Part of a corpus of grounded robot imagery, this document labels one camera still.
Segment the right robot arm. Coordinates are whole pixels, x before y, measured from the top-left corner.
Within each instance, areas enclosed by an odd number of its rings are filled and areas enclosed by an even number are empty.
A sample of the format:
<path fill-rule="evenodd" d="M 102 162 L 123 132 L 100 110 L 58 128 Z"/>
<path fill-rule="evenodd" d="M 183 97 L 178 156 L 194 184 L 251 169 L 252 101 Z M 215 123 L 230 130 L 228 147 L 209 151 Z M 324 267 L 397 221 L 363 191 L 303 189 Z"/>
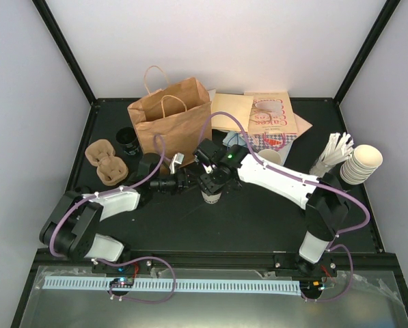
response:
<path fill-rule="evenodd" d="M 281 269 L 296 270 L 307 277 L 320 268 L 320 259 L 349 213 L 346 198 L 307 183 L 308 179 L 317 183 L 316 176 L 268 164 L 243 146 L 235 145 L 226 150 L 204 139 L 193 155 L 205 169 L 198 184 L 206 200 L 219 197 L 225 185 L 235 180 L 257 185 L 298 205 L 304 213 L 307 230 L 294 263 L 283 263 Z"/>

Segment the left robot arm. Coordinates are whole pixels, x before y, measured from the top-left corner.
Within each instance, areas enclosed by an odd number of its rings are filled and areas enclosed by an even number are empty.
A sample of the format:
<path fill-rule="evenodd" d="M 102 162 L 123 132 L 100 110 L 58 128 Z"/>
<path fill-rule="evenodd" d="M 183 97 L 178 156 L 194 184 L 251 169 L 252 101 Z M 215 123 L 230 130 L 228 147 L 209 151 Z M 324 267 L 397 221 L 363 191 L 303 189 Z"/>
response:
<path fill-rule="evenodd" d="M 70 260 L 103 259 L 115 272 L 127 271 L 131 267 L 131 255 L 124 251 L 124 243 L 99 234 L 99 223 L 142 208 L 154 193 L 174 195 L 188 188 L 190 174 L 180 168 L 184 159 L 184 154 L 176 153 L 169 162 L 169 174 L 161 175 L 161 157 L 148 153 L 141 158 L 129 186 L 93 194 L 65 192 L 40 231 L 40 242 Z"/>

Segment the single white paper cup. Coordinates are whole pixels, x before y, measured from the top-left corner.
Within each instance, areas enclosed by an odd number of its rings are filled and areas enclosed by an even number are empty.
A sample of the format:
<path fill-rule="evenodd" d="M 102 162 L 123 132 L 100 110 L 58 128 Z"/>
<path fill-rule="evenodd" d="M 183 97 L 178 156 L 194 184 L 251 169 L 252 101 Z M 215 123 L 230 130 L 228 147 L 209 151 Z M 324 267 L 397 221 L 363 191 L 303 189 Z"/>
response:
<path fill-rule="evenodd" d="M 216 204 L 221 197 L 221 193 L 208 195 L 204 191 L 202 191 L 201 194 L 202 194 L 204 201 L 207 204 Z"/>

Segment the brown paper bag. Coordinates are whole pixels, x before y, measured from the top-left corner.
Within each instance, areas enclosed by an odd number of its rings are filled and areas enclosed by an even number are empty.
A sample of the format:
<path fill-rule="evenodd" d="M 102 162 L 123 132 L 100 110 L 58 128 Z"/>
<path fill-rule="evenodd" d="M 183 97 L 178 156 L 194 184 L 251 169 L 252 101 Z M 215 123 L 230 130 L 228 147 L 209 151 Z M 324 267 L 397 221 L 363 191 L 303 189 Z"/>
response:
<path fill-rule="evenodd" d="M 200 140 L 212 138 L 210 95 L 195 77 L 148 91 L 127 110 L 143 153 L 162 150 L 161 141 L 154 137 L 160 135 L 165 157 L 183 153 L 182 164 L 188 165 L 194 162 Z"/>

